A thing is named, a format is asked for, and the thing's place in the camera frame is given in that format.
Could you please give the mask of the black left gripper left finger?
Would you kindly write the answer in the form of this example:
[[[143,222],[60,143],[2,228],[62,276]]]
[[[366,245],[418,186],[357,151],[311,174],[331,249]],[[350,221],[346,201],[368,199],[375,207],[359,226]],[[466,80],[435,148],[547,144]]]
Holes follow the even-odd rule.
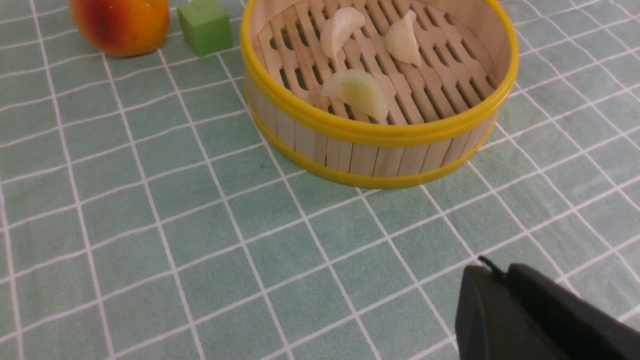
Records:
[[[567,360],[485,256],[462,272],[455,336],[462,360]]]

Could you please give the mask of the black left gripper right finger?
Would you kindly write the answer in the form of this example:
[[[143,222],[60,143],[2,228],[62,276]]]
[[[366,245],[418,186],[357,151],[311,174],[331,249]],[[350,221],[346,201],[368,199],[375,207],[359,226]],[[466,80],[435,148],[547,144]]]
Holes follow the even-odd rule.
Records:
[[[526,264],[509,265],[507,287],[569,360],[637,360],[634,330]]]

